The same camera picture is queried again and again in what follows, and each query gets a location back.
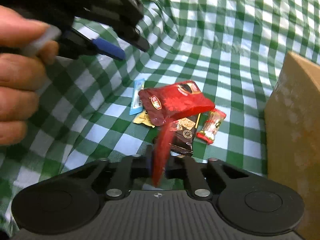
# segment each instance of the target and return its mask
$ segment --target cardboard box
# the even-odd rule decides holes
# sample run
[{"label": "cardboard box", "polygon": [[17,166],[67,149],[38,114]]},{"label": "cardboard box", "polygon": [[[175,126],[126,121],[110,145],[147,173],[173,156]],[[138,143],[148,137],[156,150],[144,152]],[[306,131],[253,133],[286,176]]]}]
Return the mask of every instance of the cardboard box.
[{"label": "cardboard box", "polygon": [[320,237],[320,67],[289,52],[265,108],[268,177],[296,190],[305,212],[297,232]]}]

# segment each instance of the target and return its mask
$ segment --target red and clear candy wrapper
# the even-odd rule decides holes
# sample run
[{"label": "red and clear candy wrapper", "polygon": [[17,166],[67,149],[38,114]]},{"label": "red and clear candy wrapper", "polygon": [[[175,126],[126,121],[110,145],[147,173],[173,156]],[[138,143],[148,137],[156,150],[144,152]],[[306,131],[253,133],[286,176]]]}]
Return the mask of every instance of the red and clear candy wrapper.
[{"label": "red and clear candy wrapper", "polygon": [[215,104],[202,94],[195,82],[190,80],[161,88],[140,90],[139,97],[148,111],[151,122],[156,126],[162,125],[153,156],[152,181],[156,186],[170,155],[170,143],[174,135],[174,132],[170,131],[170,123],[211,111],[215,108]]},{"label": "red and clear candy wrapper", "polygon": [[200,132],[197,132],[197,137],[205,140],[207,144],[212,144],[219,127],[226,116],[227,115],[219,109],[210,111],[208,120],[204,123],[203,129]]}]

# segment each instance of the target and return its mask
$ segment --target crosshair symbol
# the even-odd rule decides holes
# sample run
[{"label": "crosshair symbol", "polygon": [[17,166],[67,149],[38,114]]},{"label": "crosshair symbol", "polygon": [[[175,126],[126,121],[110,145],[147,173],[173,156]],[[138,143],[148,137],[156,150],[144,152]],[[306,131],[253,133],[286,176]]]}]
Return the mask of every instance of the crosshair symbol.
[{"label": "crosshair symbol", "polygon": [[161,194],[161,193],[156,193],[156,194],[154,194],[153,196],[155,196],[156,198],[161,198],[161,197],[163,196],[163,194]]}]

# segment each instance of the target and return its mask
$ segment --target black circular disc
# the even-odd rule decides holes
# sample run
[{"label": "black circular disc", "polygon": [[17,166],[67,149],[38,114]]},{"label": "black circular disc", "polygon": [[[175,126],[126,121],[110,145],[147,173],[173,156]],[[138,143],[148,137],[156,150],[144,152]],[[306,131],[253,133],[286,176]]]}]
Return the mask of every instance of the black circular disc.
[{"label": "black circular disc", "polygon": [[12,215],[18,226],[45,235],[85,225],[98,208],[98,195],[71,179],[35,185],[22,190],[12,201]]},{"label": "black circular disc", "polygon": [[230,183],[217,204],[231,224],[257,235],[276,235],[294,229],[304,210],[302,198],[289,187],[248,178]]}]

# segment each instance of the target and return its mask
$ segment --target food wrapper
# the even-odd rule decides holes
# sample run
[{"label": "food wrapper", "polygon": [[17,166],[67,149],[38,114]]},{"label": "food wrapper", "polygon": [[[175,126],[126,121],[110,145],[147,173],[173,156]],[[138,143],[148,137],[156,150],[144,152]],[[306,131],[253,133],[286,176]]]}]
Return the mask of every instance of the food wrapper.
[{"label": "food wrapper", "polygon": [[153,153],[152,181],[156,186],[170,155],[174,137],[171,123],[211,111],[215,108],[215,104],[202,94],[195,82],[190,80],[161,88],[143,89],[139,91],[139,96],[151,122],[155,126],[162,125]]},{"label": "food wrapper", "polygon": [[227,115],[219,109],[210,111],[208,120],[204,123],[203,129],[200,132],[197,132],[197,137],[205,140],[207,144],[212,144],[219,127],[226,116]]},{"label": "food wrapper", "polygon": [[139,91],[139,96],[155,126],[215,108],[214,103],[206,98],[191,80],[160,88],[143,89]]},{"label": "food wrapper", "polygon": [[193,115],[170,124],[169,130],[174,131],[173,140],[170,143],[170,149],[173,152],[186,156],[193,155],[192,143],[196,136],[199,118],[200,114]]},{"label": "food wrapper", "polygon": [[154,128],[155,126],[151,123],[150,118],[148,116],[148,113],[146,110],[143,110],[143,112],[135,117],[133,119],[134,123],[144,123],[147,126],[151,126]]},{"label": "food wrapper", "polygon": [[132,95],[132,101],[131,101],[131,107],[129,114],[138,114],[142,111],[142,101],[139,98],[138,92],[144,88],[144,79],[139,79],[134,81],[134,89],[133,89],[133,95]]}]

